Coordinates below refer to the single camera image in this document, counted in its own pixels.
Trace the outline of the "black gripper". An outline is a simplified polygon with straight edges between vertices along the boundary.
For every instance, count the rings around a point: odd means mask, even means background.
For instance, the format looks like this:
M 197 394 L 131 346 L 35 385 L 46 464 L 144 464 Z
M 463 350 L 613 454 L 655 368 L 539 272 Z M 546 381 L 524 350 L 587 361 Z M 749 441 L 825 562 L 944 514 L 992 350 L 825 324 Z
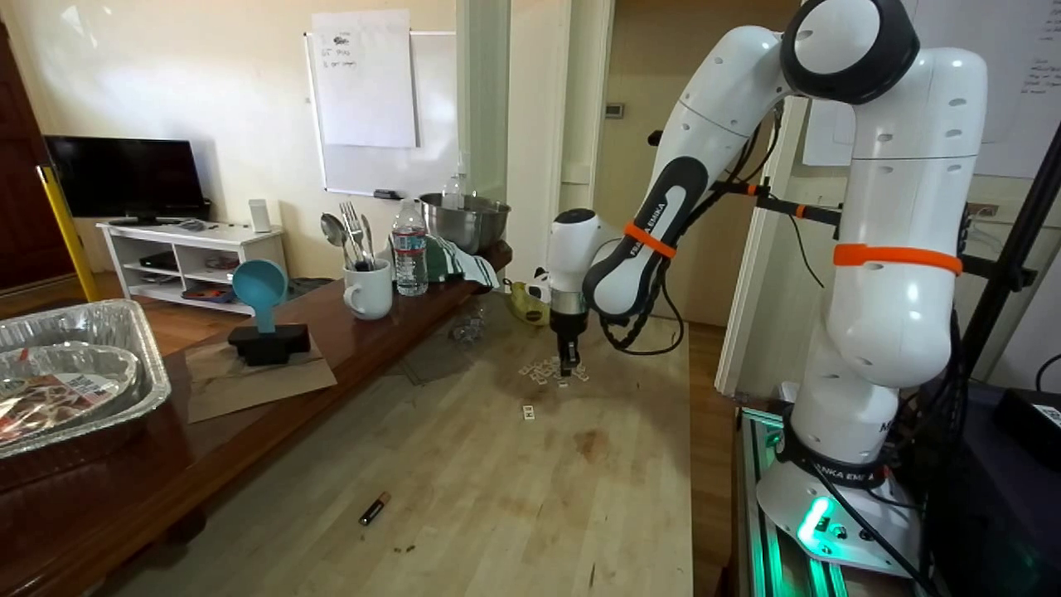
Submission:
M 566 380 L 577 371 L 579 351 L 577 351 L 577 346 L 569 346 L 569 356 L 566 356 L 565 342 L 577 342 L 587 331 L 587 316 L 549 312 L 549 330 L 561 342 L 557 346 L 557 371 L 561 371 L 561 380 Z

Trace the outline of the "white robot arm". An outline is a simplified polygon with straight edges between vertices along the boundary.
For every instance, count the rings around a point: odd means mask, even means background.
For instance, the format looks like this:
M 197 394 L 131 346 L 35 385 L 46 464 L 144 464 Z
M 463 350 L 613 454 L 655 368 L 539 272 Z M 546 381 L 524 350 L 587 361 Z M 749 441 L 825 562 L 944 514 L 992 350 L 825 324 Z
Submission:
M 783 29 L 722 32 L 672 102 L 632 224 L 606 238 L 591 209 L 552 220 L 549 330 L 565 364 L 587 324 L 632 335 L 678 235 L 785 96 L 845 102 L 856 122 L 833 286 L 790 431 L 830 464 L 866 469 L 898 394 L 950 359 L 957 226 L 989 112 L 986 61 L 928 50 L 901 0 L 806 0 Z

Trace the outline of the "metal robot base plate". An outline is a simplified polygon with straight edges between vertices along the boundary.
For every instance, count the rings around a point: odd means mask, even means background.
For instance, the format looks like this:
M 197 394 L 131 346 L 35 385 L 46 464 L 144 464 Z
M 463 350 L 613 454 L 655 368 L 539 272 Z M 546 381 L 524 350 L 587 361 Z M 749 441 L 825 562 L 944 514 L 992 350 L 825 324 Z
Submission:
M 856 487 L 783 462 L 757 481 L 757 504 L 816 562 L 887 579 L 917 574 L 921 519 L 894 477 Z

